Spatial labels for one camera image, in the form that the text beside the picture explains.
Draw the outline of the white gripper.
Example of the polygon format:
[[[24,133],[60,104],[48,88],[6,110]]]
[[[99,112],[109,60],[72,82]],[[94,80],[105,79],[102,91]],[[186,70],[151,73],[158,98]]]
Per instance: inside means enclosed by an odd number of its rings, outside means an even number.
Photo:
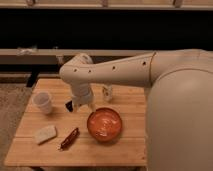
[[[92,112],[96,111],[95,104],[93,103],[93,91],[91,85],[88,83],[72,84],[72,102],[75,108],[82,105],[88,105]]]

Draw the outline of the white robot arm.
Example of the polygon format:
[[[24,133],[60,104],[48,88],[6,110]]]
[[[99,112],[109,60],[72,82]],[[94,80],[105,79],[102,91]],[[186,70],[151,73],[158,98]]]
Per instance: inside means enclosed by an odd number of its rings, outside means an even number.
[[[98,64],[78,54],[60,78],[77,106],[91,102],[92,83],[147,88],[148,171],[213,171],[213,52],[152,51]]]

